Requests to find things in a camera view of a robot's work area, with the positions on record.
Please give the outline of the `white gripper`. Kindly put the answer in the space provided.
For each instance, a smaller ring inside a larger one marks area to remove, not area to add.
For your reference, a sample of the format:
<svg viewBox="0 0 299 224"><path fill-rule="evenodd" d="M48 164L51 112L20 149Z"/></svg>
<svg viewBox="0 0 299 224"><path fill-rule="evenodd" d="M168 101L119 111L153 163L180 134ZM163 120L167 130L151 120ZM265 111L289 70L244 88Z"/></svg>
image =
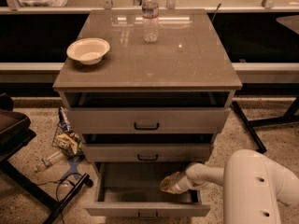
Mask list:
<svg viewBox="0 0 299 224"><path fill-rule="evenodd" d="M196 188L197 184L187 177L185 171L168 175L160 184L160 190L170 194L181 194L189 189L195 190Z"/></svg>

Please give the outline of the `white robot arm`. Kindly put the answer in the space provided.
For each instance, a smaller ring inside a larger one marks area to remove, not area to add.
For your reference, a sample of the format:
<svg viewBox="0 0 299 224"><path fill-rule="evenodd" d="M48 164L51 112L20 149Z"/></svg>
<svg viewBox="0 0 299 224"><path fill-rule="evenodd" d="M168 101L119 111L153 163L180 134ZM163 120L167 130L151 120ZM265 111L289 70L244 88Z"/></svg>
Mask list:
<svg viewBox="0 0 299 224"><path fill-rule="evenodd" d="M181 194L208 183L223 187L223 224L281 224L278 205L299 204L299 178L249 149L234 152L222 168L193 162L167 176L160 190Z"/></svg>

